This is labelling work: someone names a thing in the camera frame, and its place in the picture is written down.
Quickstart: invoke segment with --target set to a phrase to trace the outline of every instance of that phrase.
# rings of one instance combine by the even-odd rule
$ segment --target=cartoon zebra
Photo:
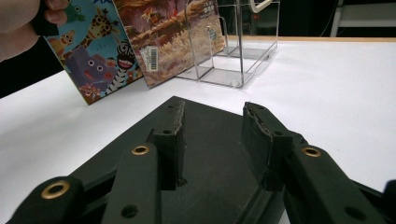
[[[119,70],[110,86],[104,92],[105,95],[109,95],[111,92],[124,86],[124,81],[128,78],[128,70],[134,66],[134,52],[129,41],[122,40],[117,47],[117,53],[117,66]]]

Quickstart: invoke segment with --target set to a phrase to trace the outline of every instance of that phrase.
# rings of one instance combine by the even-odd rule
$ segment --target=white tabletop
[[[174,95],[239,115],[246,101],[264,105],[349,178],[380,191],[396,179],[396,42],[280,41],[270,62],[242,90],[140,79],[86,105],[61,72],[0,99],[0,223]]]

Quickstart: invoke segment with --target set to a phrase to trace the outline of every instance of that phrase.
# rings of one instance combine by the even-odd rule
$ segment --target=barcode
[[[148,71],[158,71],[158,47],[147,46],[148,50]]]

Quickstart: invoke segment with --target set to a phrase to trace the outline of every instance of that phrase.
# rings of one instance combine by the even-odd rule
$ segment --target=hand
[[[47,21],[62,25],[67,21],[67,0],[45,0]],[[0,0],[0,62],[31,48],[38,40],[30,21],[40,6],[39,0]]]

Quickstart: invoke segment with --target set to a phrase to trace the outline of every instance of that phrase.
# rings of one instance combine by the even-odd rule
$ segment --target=colorful book
[[[111,0],[69,0],[65,11],[46,40],[89,105],[142,77]]]
[[[216,0],[113,1],[149,87],[224,48]]]

